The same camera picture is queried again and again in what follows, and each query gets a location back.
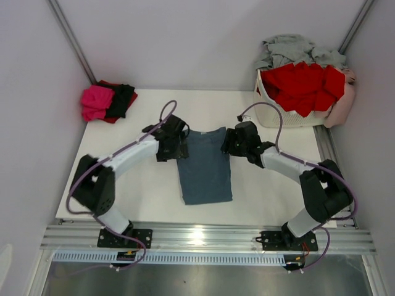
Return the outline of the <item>blue-grey t-shirt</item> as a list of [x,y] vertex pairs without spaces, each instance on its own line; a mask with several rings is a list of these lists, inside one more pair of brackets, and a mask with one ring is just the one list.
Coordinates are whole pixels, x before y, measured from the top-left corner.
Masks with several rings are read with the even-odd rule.
[[231,202],[230,156],[221,151],[227,129],[189,132],[189,156],[177,160],[182,199],[186,205]]

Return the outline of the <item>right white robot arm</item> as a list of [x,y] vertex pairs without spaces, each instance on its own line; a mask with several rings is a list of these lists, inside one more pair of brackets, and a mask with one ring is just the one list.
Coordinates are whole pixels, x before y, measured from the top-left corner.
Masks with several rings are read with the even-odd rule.
[[281,227],[281,243],[287,249],[296,249],[307,234],[354,201],[334,161],[309,163],[288,155],[278,144],[261,141],[256,125],[251,121],[228,128],[221,151],[245,157],[249,163],[276,171],[300,185],[304,208]]

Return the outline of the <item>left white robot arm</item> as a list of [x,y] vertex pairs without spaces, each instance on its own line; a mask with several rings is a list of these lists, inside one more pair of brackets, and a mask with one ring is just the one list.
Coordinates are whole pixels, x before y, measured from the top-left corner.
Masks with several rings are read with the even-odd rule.
[[66,201],[76,200],[88,209],[119,247],[133,240],[133,223],[115,205],[115,183],[121,175],[143,160],[155,157],[158,162],[187,158],[186,138],[189,126],[181,118],[169,115],[156,125],[142,129],[136,140],[106,157],[84,155],[77,166]]

